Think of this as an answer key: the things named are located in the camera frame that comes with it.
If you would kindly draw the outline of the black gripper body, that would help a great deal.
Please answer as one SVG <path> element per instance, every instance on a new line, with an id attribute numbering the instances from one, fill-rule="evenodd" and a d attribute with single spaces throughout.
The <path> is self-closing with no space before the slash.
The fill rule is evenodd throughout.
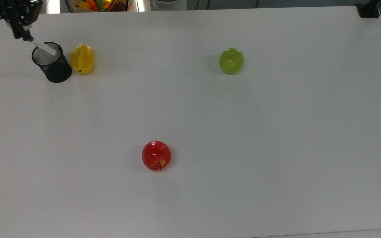
<path id="1" fill-rule="evenodd" d="M 0 0 L 0 20 L 29 26 L 38 19 L 43 3 L 42 0 Z"/>

